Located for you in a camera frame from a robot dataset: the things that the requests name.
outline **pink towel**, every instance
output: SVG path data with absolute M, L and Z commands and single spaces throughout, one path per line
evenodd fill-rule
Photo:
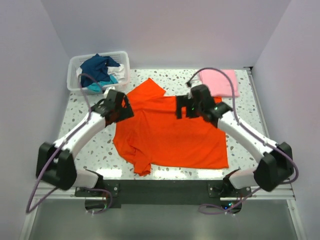
M 234 86 L 234 94 L 239 97 L 238 81 L 234 70 L 222 70 L 231 79 Z M 207 85 L 213 97 L 232 97 L 229 81 L 221 73 L 213 70 L 203 70 L 199 73 L 199 79 Z

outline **speckled tabletop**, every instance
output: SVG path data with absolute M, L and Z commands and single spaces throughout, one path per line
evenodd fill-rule
M 159 86 L 166 90 L 166 96 L 184 95 L 188 92 L 185 82 L 192 76 L 194 69 L 136 69 L 131 70 L 130 83 L 125 93 L 147 80 L 153 79 Z M 238 80 L 240 97 L 236 99 L 236 110 L 243 120 L 249 123 L 260 133 L 263 126 L 257 111 L 257 106 L 246 70 L 235 71 Z M 89 95 L 88 99 L 93 105 L 103 96 Z M 232 104 L 231 98 L 223 98 L 227 104 Z M 88 111 L 85 100 L 81 95 L 70 93 L 59 137 L 68 133 Z M 113 144 L 116 125 L 112 124 L 96 134 L 79 152 L 75 165 L 80 169 L 88 169 L 103 175 L 105 179 L 190 179 L 190 180 L 219 180 L 229 172 L 241 168 L 257 166 L 252 156 L 232 137 L 226 136 L 227 155 L 229 168 L 225 169 L 197 169 L 186 167 L 151 166 L 151 174 L 140 177 L 133 172 L 133 165 L 126 162 L 117 153 Z

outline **white laundry basket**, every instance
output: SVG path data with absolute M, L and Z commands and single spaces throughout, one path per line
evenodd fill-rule
M 128 54 L 125 51 L 104 52 L 104 53 L 98 53 L 98 54 L 103 57 L 109 56 L 113 58 L 113 60 L 115 60 L 117 63 L 124 65 L 124 70 L 125 70 L 124 79 L 120 79 L 116 84 L 109 84 L 109 85 L 103 86 L 104 89 L 114 86 L 117 90 L 123 91 L 128 85 L 128 83 L 130 82 L 130 64 L 129 64 Z M 70 59 L 68 73 L 66 77 L 66 86 L 70 91 L 80 92 L 76 70 L 80 67 L 80 65 L 84 61 L 92 58 L 94 55 L 96 55 L 96 53 L 81 55 L 81 56 L 74 56 L 73 58 Z M 86 87 L 83 88 L 83 91 L 86 95 L 99 94 L 99 92 L 92 91 L 90 89 L 87 89 Z

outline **teal cloth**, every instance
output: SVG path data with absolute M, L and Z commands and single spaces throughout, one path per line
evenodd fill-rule
M 117 79 L 114 76 L 109 75 L 109 77 L 110 77 L 110 81 L 100 81 L 99 82 L 101 87 L 103 87 L 105 85 L 108 85 L 108 84 L 117 84 L 118 83 Z M 87 86 L 87 89 L 89 89 L 91 91 L 94 91 L 96 93 L 100 93 L 101 92 L 101 89 L 100 89 L 99 85 L 96 82 L 94 82 L 91 85 Z

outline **white wall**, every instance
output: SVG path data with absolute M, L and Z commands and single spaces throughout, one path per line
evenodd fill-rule
M 37 154 L 58 134 L 69 58 L 39 0 L 0 2 L 0 238 L 18 239 Z
M 125 50 L 133 68 L 253 66 L 290 0 L 42 0 L 69 57 Z
M 320 236 L 319 9 L 319 0 L 292 0 L 253 68 L 271 137 L 293 147 L 293 189 L 310 240 Z

